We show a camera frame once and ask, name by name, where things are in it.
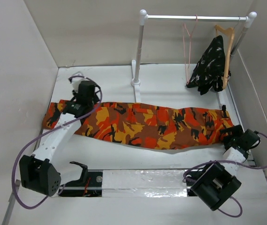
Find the clear plastic tape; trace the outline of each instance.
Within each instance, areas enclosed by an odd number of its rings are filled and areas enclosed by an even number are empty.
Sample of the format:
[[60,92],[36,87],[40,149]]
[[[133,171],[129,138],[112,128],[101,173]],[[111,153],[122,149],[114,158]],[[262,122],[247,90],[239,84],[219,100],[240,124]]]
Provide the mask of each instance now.
[[108,170],[103,197],[186,197],[184,170]]

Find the wall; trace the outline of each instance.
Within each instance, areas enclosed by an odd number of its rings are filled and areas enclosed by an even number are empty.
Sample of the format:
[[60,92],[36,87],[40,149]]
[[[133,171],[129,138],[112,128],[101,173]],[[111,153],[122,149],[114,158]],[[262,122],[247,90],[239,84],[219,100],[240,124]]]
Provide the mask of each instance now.
[[[258,17],[240,46],[241,58],[233,59],[230,85],[245,128],[267,133],[267,1],[253,1],[253,10]],[[252,152],[260,165],[267,164],[267,142]]]
[[0,0],[0,224],[17,153],[40,130],[58,68],[22,0]]
[[[252,0],[25,0],[25,3],[56,63],[63,67],[130,64],[136,54],[141,9],[150,15],[245,16]],[[190,31],[194,24],[187,22]],[[197,24],[193,63],[214,37],[214,24]],[[181,22],[148,21],[142,62],[183,63],[181,26]]]

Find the purple cable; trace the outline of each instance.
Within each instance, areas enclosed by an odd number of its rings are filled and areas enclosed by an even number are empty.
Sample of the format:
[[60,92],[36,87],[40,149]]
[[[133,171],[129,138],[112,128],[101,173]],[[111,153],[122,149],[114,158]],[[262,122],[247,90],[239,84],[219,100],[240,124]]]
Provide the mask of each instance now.
[[[89,78],[87,78],[87,77],[80,76],[80,75],[71,76],[69,79],[72,79],[72,78],[75,78],[75,77],[85,78],[85,79],[87,79],[87,80],[89,80],[89,81],[93,81],[93,80],[91,80],[91,79],[89,79]],[[85,118],[85,117],[87,117],[87,116],[90,116],[93,112],[95,112],[95,111],[100,107],[101,102],[102,102],[102,91],[101,91],[101,88],[100,88],[98,85],[97,85],[97,87],[98,87],[99,90],[100,90],[100,100],[99,100],[99,103],[97,104],[97,106],[96,106],[93,110],[91,110],[90,112],[88,112],[87,114],[85,114],[85,115],[83,115],[83,116],[81,116],[81,117],[78,117],[78,118],[76,118],[76,119],[74,119],[74,120],[72,120],[72,121],[69,121],[69,122],[67,122],[67,123],[64,123],[63,126],[67,126],[67,125],[69,125],[69,124],[71,124],[71,123],[74,123],[75,121],[78,121],[78,120],[81,120],[81,119],[83,119],[83,118]],[[18,196],[18,193],[17,193],[17,190],[16,190],[16,185],[15,185],[15,173],[16,173],[16,169],[17,169],[17,166],[18,166],[19,159],[20,159],[21,155],[24,153],[24,151],[25,151],[31,144],[33,144],[33,143],[36,142],[37,140],[41,139],[41,138],[44,137],[45,135],[48,135],[48,134],[50,134],[50,133],[52,133],[52,132],[54,132],[54,131],[56,131],[56,130],[58,130],[58,129],[61,129],[61,128],[62,128],[62,126],[55,127],[54,129],[49,130],[49,131],[47,131],[47,132],[45,132],[45,133],[39,135],[38,137],[34,138],[34,139],[31,140],[30,142],[28,142],[28,143],[21,149],[21,151],[20,151],[19,154],[17,155],[17,158],[16,158],[16,160],[15,160],[15,162],[14,162],[13,170],[12,170],[12,179],[11,179],[13,194],[14,194],[15,199],[17,200],[17,202],[18,202],[22,207],[24,207],[24,208],[26,208],[26,209],[28,209],[28,210],[35,209],[36,207],[38,207],[39,205],[41,205],[41,204],[48,198],[48,196],[46,196],[44,199],[42,199],[42,201],[40,201],[38,204],[36,204],[36,205],[34,205],[34,206],[28,206],[28,205],[24,204],[24,203],[21,201],[21,199],[20,199],[19,196]]]
[[[258,132],[258,134],[263,135],[263,136],[267,139],[267,136],[266,136],[265,134],[260,133],[260,132]],[[210,161],[210,162],[206,162],[206,163],[201,163],[201,164],[199,164],[199,165],[197,165],[197,166],[194,166],[194,167],[192,167],[192,168],[186,170],[186,171],[184,172],[184,179],[185,179],[185,180],[188,180],[188,181],[190,181],[190,182],[195,182],[195,180],[186,177],[187,174],[188,174],[189,172],[191,172],[192,170],[198,169],[199,167],[202,167],[202,166],[205,166],[205,165],[211,165],[211,164],[216,163],[216,162],[218,162],[218,163],[230,163],[230,164],[236,164],[236,165],[240,165],[240,166],[243,166],[243,167],[246,167],[246,168],[249,168],[249,169],[253,169],[253,170],[263,170],[263,169],[266,169],[266,168],[267,168],[267,165],[265,165],[265,166],[256,166],[256,167],[252,167],[252,166],[245,165],[245,164],[243,164],[243,163],[235,162],[235,161],[232,161],[232,160],[215,160],[215,161]],[[242,213],[243,213],[242,206],[241,206],[241,204],[237,201],[237,199],[235,199],[234,197],[230,197],[230,198],[232,198],[232,199],[239,205],[239,207],[240,207],[240,213],[239,213],[238,215],[234,216],[234,215],[230,215],[230,214],[228,214],[228,213],[226,213],[226,212],[224,212],[224,211],[222,211],[222,210],[220,210],[220,209],[218,209],[218,210],[219,210],[221,213],[225,214],[226,216],[233,217],[233,218],[238,218],[238,217],[240,217],[240,216],[242,215]]]

